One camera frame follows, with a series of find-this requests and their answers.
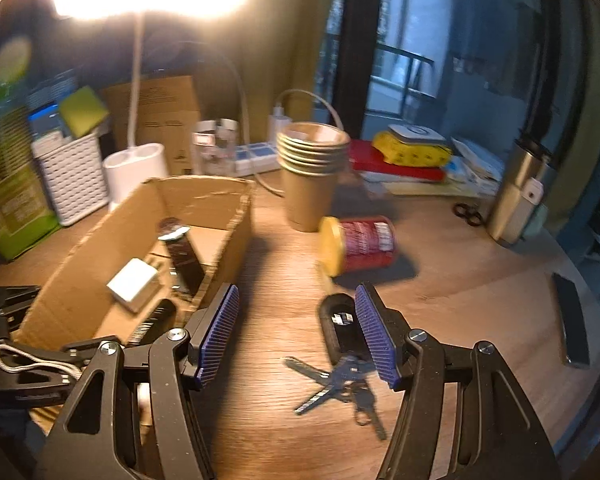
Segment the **paper cup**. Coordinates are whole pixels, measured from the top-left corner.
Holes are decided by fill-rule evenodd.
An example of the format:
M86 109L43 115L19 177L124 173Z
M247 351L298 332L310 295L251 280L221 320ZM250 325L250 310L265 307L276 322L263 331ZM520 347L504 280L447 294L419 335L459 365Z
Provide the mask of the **paper cup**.
M279 146L278 147L278 156L280 158L284 158L285 160L294 163L294 164L307 164L308 168L304 168L305 171L311 171L313 168L318 169L319 173L324 173L325 171L331 171L331 169L341 169L344 166L345 161L347 160L344 156L336 156L331 158L330 160L317 160L314 158L308 158L302 155L296 155L295 153L288 152L286 148Z
M312 150L311 148L307 148L305 146L298 146L297 144L293 144L292 142L288 142L286 137L282 134L278 135L278 149L285 149L293 156L303 156L305 158L310 158L316 161L330 161L335 157L347 157L349 154L349 145L344 144L343 146L328 150L328 151L317 151Z
M349 136L328 124L291 123L280 133L289 145L316 152L341 150L350 143Z
M296 162L289 158L278 156L278 162L284 164L293 171L301 171L311 175L325 175L329 173L339 173L343 170L343 164L330 164L329 166L318 166L317 164L305 164L303 162Z
M330 211L338 174L304 173L294 170L283 160L280 165L289 225L296 231L315 233L322 217Z

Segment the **black key fob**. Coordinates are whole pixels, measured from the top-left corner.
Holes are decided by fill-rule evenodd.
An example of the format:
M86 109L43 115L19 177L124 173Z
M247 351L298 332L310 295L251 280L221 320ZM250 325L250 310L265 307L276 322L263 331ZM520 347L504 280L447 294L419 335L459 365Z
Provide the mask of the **black key fob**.
M346 354L353 354L363 361L372 361L352 297L347 294L327 296L318 307L318 317L332 365L338 364Z

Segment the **cardboard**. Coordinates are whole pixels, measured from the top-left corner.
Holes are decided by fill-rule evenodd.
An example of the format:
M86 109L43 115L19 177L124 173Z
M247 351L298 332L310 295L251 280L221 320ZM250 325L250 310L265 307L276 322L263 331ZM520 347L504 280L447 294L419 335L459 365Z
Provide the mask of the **cardboard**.
M126 145L131 85L100 91L109 108L118 150ZM200 106L191 76L147 79L140 84L136 144L164 146L167 167L173 175L191 174L190 134L200 120Z
M14 339L43 349L101 335L117 335L125 342L163 297L174 301L176 325L183 326L195 310L209 305L222 283L235 282L251 239L253 187L247 180L216 176L145 182L62 262ZM158 270L161 289L154 300L132 314L115 302L107 283L131 258L147 263L160 258L151 251L156 246L156 226L167 216L197 227L192 232L204 254L205 279L195 298L184 301L171 290L167 263ZM206 245L203 238L208 238ZM209 243L213 239L218 243L215 248Z

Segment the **white lamp base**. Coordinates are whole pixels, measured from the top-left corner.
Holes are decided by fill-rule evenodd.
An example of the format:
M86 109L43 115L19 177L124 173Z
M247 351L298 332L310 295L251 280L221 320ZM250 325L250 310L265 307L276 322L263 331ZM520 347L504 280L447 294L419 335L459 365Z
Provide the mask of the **white lamp base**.
M113 211L145 180L169 176L161 144L143 144L109 155L102 163L109 186L109 210Z

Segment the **red book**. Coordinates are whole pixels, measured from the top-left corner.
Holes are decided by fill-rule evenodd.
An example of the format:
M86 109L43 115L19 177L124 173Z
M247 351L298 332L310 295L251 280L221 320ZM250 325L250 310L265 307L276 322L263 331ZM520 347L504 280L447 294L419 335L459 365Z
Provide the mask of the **red book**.
M410 166L396 166L384 161L382 153L376 150L370 140L351 139L349 147L349 161L356 171L373 171L400 176L421 178L432 182L441 182L445 172L440 168L412 168Z

